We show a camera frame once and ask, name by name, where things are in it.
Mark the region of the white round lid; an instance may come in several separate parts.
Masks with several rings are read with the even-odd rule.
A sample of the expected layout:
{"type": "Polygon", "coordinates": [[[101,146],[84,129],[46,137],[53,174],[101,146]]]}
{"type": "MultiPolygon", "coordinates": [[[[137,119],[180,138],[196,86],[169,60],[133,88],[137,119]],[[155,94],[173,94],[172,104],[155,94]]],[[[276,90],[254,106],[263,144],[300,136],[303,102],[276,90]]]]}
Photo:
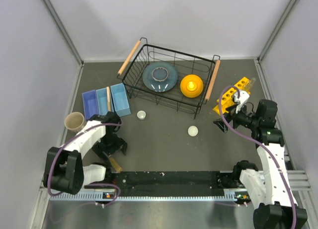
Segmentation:
{"type": "Polygon", "coordinates": [[[190,126],[188,128],[188,134],[192,137],[195,137],[198,135],[198,128],[196,126],[190,126]]]}

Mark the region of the small white cup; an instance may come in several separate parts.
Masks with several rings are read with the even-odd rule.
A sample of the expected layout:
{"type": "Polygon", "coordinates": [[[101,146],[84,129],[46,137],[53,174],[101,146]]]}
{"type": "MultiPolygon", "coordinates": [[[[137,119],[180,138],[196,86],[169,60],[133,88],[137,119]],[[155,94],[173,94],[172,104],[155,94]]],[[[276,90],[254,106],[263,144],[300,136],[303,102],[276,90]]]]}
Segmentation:
{"type": "Polygon", "coordinates": [[[140,119],[140,120],[144,120],[146,118],[146,112],[143,111],[143,110],[140,110],[137,112],[137,117],[140,119]]]}

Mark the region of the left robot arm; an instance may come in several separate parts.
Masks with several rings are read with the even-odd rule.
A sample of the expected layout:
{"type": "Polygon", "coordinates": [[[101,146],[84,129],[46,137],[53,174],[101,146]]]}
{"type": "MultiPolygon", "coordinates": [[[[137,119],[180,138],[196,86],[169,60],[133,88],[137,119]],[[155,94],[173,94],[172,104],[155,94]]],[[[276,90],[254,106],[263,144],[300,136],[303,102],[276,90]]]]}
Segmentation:
{"type": "Polygon", "coordinates": [[[113,158],[126,153],[128,144],[117,135],[123,125],[115,112],[93,115],[85,126],[60,147],[51,147],[46,156],[43,186],[50,196],[77,194],[84,186],[111,185],[112,172],[122,172],[113,158]]]}

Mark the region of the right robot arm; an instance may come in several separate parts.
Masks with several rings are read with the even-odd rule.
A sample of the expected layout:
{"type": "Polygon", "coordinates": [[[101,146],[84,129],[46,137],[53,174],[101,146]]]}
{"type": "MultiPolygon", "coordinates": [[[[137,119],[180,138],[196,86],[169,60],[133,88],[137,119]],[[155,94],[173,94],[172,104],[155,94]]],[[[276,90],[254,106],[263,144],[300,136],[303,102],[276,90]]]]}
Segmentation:
{"type": "Polygon", "coordinates": [[[245,187],[254,206],[253,224],[256,229],[301,229],[308,219],[305,209],[299,208],[290,188],[284,161],[285,142],[275,127],[277,103],[262,99],[256,112],[247,112],[246,101],[239,97],[234,104],[221,110],[215,120],[223,132],[235,131],[238,126],[251,130],[247,139],[255,143],[263,172],[253,163],[238,162],[233,169],[232,182],[245,187]]]}

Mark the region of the wooden test tube clamp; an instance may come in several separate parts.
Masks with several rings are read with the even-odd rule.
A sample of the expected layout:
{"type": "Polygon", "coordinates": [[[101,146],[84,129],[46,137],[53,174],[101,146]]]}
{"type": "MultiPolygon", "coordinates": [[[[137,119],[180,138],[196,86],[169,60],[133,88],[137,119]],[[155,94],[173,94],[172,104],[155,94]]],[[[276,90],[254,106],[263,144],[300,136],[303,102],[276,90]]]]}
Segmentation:
{"type": "Polygon", "coordinates": [[[111,97],[110,97],[110,87],[106,87],[106,93],[107,93],[107,109],[108,111],[111,111],[111,97]]]}

